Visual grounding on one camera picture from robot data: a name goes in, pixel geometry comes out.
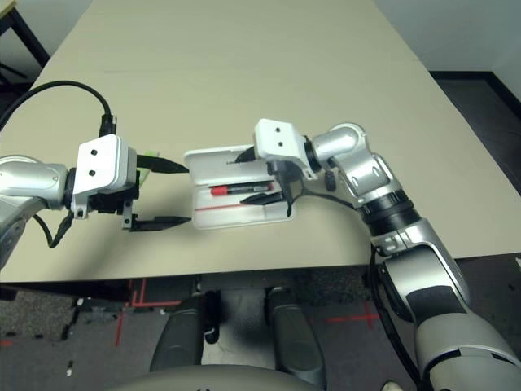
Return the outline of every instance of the table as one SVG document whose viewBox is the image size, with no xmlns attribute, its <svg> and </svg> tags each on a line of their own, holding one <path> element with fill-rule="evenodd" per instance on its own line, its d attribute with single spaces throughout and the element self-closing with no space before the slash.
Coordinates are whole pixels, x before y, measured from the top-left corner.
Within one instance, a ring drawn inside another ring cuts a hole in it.
<svg viewBox="0 0 521 391">
<path fill-rule="evenodd" d="M 99 90 L 122 138 L 176 161 L 190 149 L 250 143 L 262 117 L 308 136 L 356 122 L 455 257 L 521 249 L 521 199 L 372 2 L 95 0 L 36 84 L 57 79 Z M 85 91 L 48 90 L 12 117 L 1 153 L 72 167 L 77 145 L 97 137 L 100 113 Z M 190 198 L 187 175 L 151 174 L 137 212 L 188 216 Z M 151 233 L 122 231 L 119 217 L 92 213 L 52 250 L 30 222 L 2 281 L 368 262 L 354 212 L 308 197 L 297 208 L 293 222 Z M 55 230 L 64 212 L 40 215 Z"/>
</svg>

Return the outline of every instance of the cable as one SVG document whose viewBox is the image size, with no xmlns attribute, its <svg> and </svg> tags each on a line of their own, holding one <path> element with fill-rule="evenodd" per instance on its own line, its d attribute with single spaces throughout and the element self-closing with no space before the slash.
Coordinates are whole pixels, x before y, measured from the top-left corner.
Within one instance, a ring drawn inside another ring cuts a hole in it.
<svg viewBox="0 0 521 391">
<path fill-rule="evenodd" d="M 47 224 L 43 221 L 43 219 L 35 214 L 33 218 L 37 221 L 37 223 L 40 225 L 40 227 L 43 229 L 43 233 L 46 236 L 47 239 L 47 245 L 50 248 L 54 248 L 58 245 L 59 241 L 63 238 L 65 233 L 68 231 L 68 229 L 72 225 L 72 220 L 74 220 L 74 213 L 69 210 L 67 216 L 62 220 L 62 222 L 59 224 L 58 230 L 56 231 L 56 236 L 54 239 L 52 239 L 52 235 L 50 234 L 49 227 Z"/>
<path fill-rule="evenodd" d="M 58 81 L 51 81 L 49 83 L 42 84 L 38 87 L 33 88 L 32 90 L 26 92 L 22 96 L 20 96 L 7 110 L 0 116 L 0 132 L 6 125 L 7 121 L 9 121 L 9 118 L 11 118 L 11 115 L 15 110 L 22 105 L 25 101 L 32 98 L 34 95 L 38 94 L 39 92 L 42 92 L 44 90 L 49 90 L 50 88 L 58 87 L 58 86 L 74 86 L 81 88 L 87 92 L 90 92 L 96 99 L 102 104 L 103 110 L 105 111 L 104 116 L 102 117 L 102 129 L 100 129 L 100 133 L 107 132 L 109 133 L 115 133 L 116 127 L 115 125 L 112 125 L 112 113 L 111 109 L 108 105 L 107 100 L 94 88 L 89 87 L 86 84 L 80 83 L 79 81 L 70 81 L 70 80 L 58 80 Z"/>
<path fill-rule="evenodd" d="M 355 207 L 350 203 L 350 202 L 347 202 L 347 201 L 344 201 L 338 197 L 335 197 L 334 195 L 329 195 L 329 194 L 322 194 L 322 193 L 316 193 L 314 191 L 311 191 L 309 189 L 307 189 L 304 185 L 304 181 L 302 180 L 302 178 L 300 179 L 300 184 L 302 185 L 302 192 L 293 199 L 293 201 L 291 202 L 291 204 L 294 204 L 295 201 L 297 201 L 300 197 L 302 196 L 315 196 L 315 197 L 320 197 L 320 198 L 323 198 L 325 200 L 329 200 L 329 201 L 333 201 L 333 202 L 338 202 L 339 204 L 343 205 L 343 206 L 346 206 L 352 210 L 355 210 Z"/>
<path fill-rule="evenodd" d="M 374 248 L 374 246 L 371 245 L 371 258 L 367 274 L 369 277 L 369 286 L 374 306 L 376 307 L 376 310 L 380 317 L 380 321 L 382 322 L 383 330 L 385 331 L 387 338 L 391 342 L 392 348 L 396 352 L 396 355 L 400 359 L 401 364 L 404 366 L 411 380 L 414 382 L 414 384 L 416 384 L 416 387 L 419 388 L 421 385 L 419 371 L 416 368 L 416 365 L 414 364 L 413 360 L 409 356 L 407 349 L 405 349 L 404 344 L 400 339 L 400 335 L 398 334 L 398 331 L 394 326 L 391 315 L 385 308 L 382 298 L 380 297 L 380 292 L 378 289 L 378 271 L 376 270 L 375 258 L 376 248 Z"/>
</svg>

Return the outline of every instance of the white wall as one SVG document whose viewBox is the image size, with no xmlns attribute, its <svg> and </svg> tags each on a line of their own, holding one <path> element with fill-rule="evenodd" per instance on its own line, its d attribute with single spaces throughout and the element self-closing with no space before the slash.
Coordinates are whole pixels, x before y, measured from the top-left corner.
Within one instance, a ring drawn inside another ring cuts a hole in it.
<svg viewBox="0 0 521 391">
<path fill-rule="evenodd" d="M 91 3 L 92 0 L 17 0 L 16 10 L 52 55 Z M 31 80 L 41 70 L 12 29 L 0 37 L 0 61 L 28 74 Z M 5 75 L 9 80 L 20 80 L 8 72 Z"/>
<path fill-rule="evenodd" d="M 374 2 L 427 69 L 493 70 L 521 99 L 521 1 Z"/>
</svg>

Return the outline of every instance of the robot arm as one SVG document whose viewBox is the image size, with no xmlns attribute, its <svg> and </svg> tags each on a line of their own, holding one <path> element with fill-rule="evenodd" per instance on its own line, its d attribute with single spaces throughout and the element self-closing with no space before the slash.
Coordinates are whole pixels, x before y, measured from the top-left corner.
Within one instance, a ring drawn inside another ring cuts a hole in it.
<svg viewBox="0 0 521 391">
<path fill-rule="evenodd" d="M 270 169 L 291 162 L 304 180 L 314 180 L 319 169 L 338 169 L 372 244 L 384 257 L 379 278 L 392 308 L 416 325 L 422 382 L 434 390 L 485 390 L 498 384 L 519 389 L 521 362 L 499 333 L 469 309 L 458 265 L 385 160 L 368 148 L 359 125 L 340 124 L 309 141 L 292 124 L 261 120 L 255 149 Z"/>
<path fill-rule="evenodd" d="M 139 197 L 137 168 L 174 174 L 188 170 L 158 157 L 140 156 L 115 134 L 107 134 L 80 145 L 77 167 L 43 164 L 27 156 L 0 158 L 0 269 L 5 266 L 27 221 L 42 209 L 69 210 L 58 234 L 50 237 L 55 247 L 73 219 L 86 219 L 92 211 L 122 215 L 121 227 L 128 231 L 160 231 L 190 221 L 187 217 L 156 217 L 139 221 L 133 202 Z"/>
</svg>

